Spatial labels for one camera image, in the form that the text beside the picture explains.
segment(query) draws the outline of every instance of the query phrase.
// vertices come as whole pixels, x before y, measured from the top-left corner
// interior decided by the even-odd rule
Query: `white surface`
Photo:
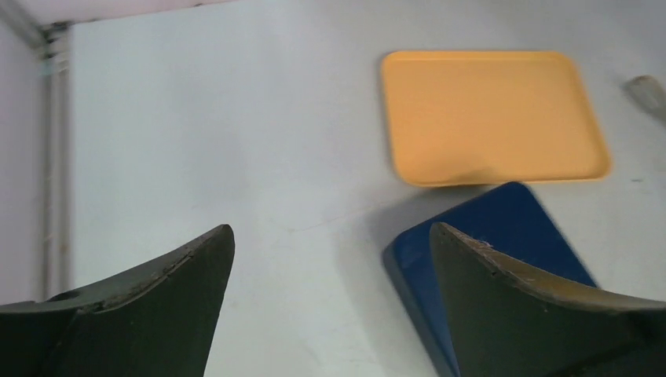
[[[57,21],[88,22],[164,12],[229,0],[16,0],[44,24]]]
[[[39,297],[39,74],[35,55],[0,20],[0,305]]]
[[[379,62],[557,49],[580,65],[615,169],[535,190],[603,287],[666,299],[666,130],[620,91],[633,75],[666,79],[652,37],[666,6],[502,3],[254,0],[77,26],[75,283],[229,223],[236,260],[207,375],[434,375],[379,253],[478,192],[398,181]]]

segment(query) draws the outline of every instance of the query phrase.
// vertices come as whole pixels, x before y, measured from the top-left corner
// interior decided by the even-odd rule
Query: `white table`
[[[666,3],[620,3],[243,0],[77,25],[75,284],[229,223],[207,375],[434,375],[379,253],[478,192],[396,178],[379,62],[556,49],[579,64],[615,167],[534,189],[603,287],[666,299],[666,130],[620,91],[666,79]]]

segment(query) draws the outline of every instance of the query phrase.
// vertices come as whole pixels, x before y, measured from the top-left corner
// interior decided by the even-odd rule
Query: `orange tray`
[[[579,181],[610,171],[571,60],[555,52],[396,52],[382,63],[393,163],[412,185]]]

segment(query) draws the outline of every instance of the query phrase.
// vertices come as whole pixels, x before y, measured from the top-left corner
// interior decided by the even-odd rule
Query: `table surface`
[[[533,188],[602,287],[666,299],[666,129],[620,89],[666,79],[665,9],[242,0],[78,24],[74,284],[229,223],[236,260],[207,375],[434,375],[379,255],[482,188],[396,177],[379,62],[399,49],[554,49],[578,63],[614,168]]]

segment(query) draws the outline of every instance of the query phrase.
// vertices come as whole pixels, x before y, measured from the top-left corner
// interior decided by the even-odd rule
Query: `dark blue block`
[[[507,183],[406,230],[384,252],[398,294],[441,375],[459,375],[430,256],[430,227],[445,222],[549,273],[596,287],[532,192]]]

